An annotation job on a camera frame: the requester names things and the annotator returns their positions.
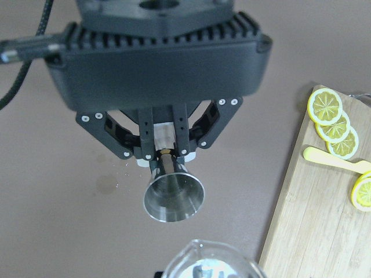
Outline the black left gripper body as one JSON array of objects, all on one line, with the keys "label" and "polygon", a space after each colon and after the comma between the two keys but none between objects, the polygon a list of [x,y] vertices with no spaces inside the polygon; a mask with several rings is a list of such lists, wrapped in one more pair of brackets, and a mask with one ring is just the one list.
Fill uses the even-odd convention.
[{"label": "black left gripper body", "polygon": [[[187,111],[188,111],[188,119],[190,116],[194,114],[196,109],[200,106],[200,102],[191,102],[191,103],[186,103],[187,104]],[[174,130],[174,124],[173,124],[173,111],[172,111],[172,106],[173,105],[166,105],[163,107],[151,107],[151,108],[143,108],[143,109],[151,109],[152,110],[152,115],[153,115],[153,121],[154,121],[154,130],[158,129],[160,125],[165,124],[165,123],[170,123],[173,125],[173,131],[174,131],[174,136],[175,136],[175,130]],[[140,109],[124,109],[121,112],[127,116],[132,122],[135,124],[138,123],[138,116],[137,116],[137,111]],[[155,140],[157,140],[159,136],[156,136],[154,133],[154,144]]]}]

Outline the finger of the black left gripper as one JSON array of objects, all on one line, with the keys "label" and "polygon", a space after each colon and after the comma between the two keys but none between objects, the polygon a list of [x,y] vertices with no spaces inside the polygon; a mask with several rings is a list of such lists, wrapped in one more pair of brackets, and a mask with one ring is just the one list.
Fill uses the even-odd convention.
[{"label": "finger of the black left gripper", "polygon": [[139,135],[122,127],[106,111],[77,112],[76,122],[120,159],[154,159],[154,121],[151,109],[137,111]]},{"label": "finger of the black left gripper", "polygon": [[188,124],[187,104],[172,106],[176,156],[187,156],[197,148],[210,148],[242,103],[242,97],[211,100],[191,127]]}]

